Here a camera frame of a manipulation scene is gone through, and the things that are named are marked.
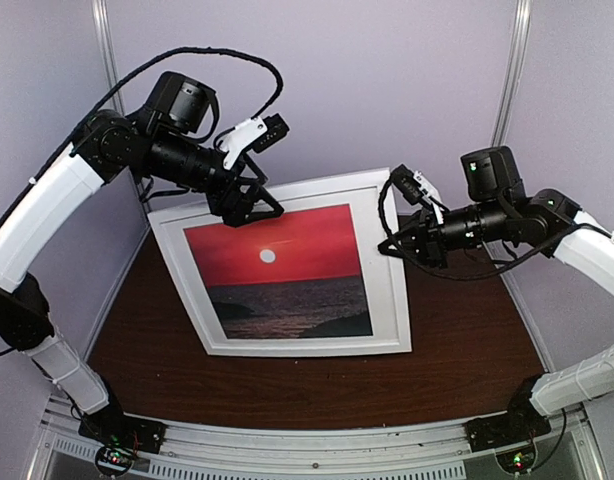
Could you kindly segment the red and grey photo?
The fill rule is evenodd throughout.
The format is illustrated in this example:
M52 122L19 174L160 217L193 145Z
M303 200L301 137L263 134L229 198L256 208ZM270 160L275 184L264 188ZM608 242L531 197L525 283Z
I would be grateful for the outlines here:
M227 339L372 336L348 205L184 234Z

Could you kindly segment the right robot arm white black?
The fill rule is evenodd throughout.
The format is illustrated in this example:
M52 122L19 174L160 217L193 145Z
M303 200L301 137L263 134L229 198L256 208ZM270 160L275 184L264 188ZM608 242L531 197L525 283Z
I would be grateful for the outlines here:
M459 247L473 247L484 238L519 240L512 223L538 221L545 235L528 238L531 250L501 267L465 279L481 281L501 275L537 254L555 258L587 276L614 297L614 233L571 199L554 190L510 203L504 195L492 202L473 204L458 213ZM499 430L506 440L522 440L538 420L584 400L614 392L614 343L596 355L554 373L525 379L510 398Z

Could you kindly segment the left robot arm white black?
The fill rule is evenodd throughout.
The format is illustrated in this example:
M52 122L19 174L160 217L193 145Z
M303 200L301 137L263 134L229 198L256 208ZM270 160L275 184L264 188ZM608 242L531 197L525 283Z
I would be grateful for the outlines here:
M192 138L195 114L144 107L125 117L101 110L78 127L49 167L33 179L0 225L0 337L25 353L75 403L110 444L124 442L131 424L109 384L68 344L49 316L29 267L68 218L121 172L168 180L206 196L210 211L232 227L282 214L249 153L282 139L280 115L254 116L221 134L211 148Z

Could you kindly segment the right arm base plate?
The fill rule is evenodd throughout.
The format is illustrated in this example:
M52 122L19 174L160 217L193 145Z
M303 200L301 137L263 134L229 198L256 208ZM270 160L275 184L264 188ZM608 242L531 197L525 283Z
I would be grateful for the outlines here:
M464 428L472 452L527 442L552 431L549 421L543 417L526 422L508 413L474 418Z

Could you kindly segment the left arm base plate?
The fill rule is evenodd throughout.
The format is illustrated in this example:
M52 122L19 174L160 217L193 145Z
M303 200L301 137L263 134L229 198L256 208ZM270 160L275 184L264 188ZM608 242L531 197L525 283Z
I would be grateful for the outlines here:
M78 433L107 446L131 452L158 454L166 429L166 425L162 422L133 417L121 410L105 408L93 414L84 414Z

